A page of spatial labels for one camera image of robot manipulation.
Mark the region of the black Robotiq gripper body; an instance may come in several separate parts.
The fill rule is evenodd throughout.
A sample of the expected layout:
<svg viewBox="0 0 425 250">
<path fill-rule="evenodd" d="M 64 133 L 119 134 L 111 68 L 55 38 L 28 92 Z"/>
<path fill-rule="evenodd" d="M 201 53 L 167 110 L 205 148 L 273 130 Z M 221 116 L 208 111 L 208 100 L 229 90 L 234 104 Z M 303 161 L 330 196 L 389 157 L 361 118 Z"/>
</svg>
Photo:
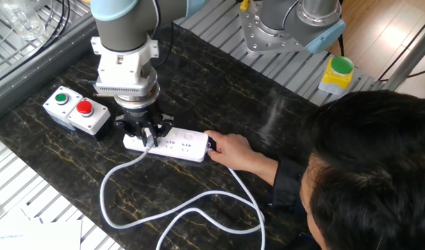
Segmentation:
<svg viewBox="0 0 425 250">
<path fill-rule="evenodd" d="M 144 108 L 123 108 L 124 118 L 131 124 L 156 124 L 160 119 L 160 107 L 157 103 Z"/>
</svg>

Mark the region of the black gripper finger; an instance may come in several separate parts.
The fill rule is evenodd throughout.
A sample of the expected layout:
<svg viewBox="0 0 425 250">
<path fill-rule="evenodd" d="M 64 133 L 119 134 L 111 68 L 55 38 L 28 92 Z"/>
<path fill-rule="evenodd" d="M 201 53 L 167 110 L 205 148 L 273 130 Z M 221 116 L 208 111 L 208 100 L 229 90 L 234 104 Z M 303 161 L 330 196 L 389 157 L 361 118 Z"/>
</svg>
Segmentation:
<svg viewBox="0 0 425 250">
<path fill-rule="evenodd" d="M 165 137 L 174 126 L 174 117 L 165 113 L 154 115 L 151 120 L 153 145 L 158 146 L 158 138 Z"/>
<path fill-rule="evenodd" d="M 139 139 L 147 139 L 147 134 L 144 129 L 148 123 L 141 120 L 134 120 L 127 116 L 116 116 L 114 125 L 118 128 L 122 128 L 128 136 L 137 137 Z"/>
</svg>

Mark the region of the person's right hand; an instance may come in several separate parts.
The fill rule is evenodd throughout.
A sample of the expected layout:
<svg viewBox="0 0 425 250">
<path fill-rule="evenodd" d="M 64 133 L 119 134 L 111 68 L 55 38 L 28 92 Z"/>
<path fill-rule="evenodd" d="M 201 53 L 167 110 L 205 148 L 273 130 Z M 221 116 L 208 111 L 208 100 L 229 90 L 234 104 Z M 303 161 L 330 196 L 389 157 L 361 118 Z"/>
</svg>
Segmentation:
<svg viewBox="0 0 425 250">
<path fill-rule="evenodd" d="M 205 131 L 205 134 L 216 143 L 216 149 L 211 149 L 208 155 L 219 164 L 254 174 L 269 164 L 269 158 L 253 151 L 248 140 L 241 135 L 224 135 L 212 130 Z"/>
</svg>

